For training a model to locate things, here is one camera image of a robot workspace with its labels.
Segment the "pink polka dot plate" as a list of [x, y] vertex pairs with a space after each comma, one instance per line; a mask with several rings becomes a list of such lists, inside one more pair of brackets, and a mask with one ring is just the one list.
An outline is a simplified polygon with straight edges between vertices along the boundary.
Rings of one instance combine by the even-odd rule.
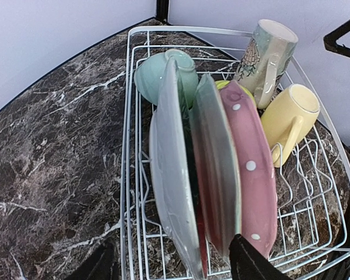
[[242, 235], [268, 258], [277, 237], [277, 189], [271, 150], [252, 99], [234, 89], [219, 93], [239, 162]]

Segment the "red teal floral plate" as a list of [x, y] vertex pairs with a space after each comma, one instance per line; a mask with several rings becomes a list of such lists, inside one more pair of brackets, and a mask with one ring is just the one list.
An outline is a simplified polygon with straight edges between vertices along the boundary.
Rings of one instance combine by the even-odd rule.
[[208, 73], [197, 86], [189, 122], [205, 233], [228, 259], [230, 244], [242, 231], [240, 171], [221, 95]]

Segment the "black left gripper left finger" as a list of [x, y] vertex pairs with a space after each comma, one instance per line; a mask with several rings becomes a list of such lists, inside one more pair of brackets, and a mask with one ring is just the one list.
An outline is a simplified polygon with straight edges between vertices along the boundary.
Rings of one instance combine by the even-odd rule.
[[106, 240], [84, 261], [81, 279], [119, 279], [117, 247]]

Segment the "patterned beige tall mug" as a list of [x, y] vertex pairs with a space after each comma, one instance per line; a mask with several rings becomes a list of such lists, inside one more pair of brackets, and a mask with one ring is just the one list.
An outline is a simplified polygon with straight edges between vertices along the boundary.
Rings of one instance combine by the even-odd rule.
[[261, 19], [237, 67], [234, 79], [250, 91], [264, 110], [292, 58], [298, 37], [282, 23]]

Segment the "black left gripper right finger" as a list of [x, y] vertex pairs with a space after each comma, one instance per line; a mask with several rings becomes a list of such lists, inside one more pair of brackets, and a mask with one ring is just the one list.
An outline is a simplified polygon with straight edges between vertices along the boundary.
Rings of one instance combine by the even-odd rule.
[[276, 269], [241, 234], [229, 245], [229, 260], [233, 280], [291, 280]]

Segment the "pale green flower plate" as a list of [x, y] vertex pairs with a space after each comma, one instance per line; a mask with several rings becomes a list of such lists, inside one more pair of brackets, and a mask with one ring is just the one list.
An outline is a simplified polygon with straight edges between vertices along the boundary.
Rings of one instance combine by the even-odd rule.
[[169, 58], [149, 130], [152, 189], [160, 223], [194, 279], [204, 279], [179, 101], [176, 60]]

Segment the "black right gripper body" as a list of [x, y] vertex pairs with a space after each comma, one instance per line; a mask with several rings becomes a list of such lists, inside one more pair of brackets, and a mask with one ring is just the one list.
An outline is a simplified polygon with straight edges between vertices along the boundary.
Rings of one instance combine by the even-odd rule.
[[350, 45], [346, 44], [347, 37], [350, 38], [350, 19], [323, 37], [324, 48], [350, 58]]

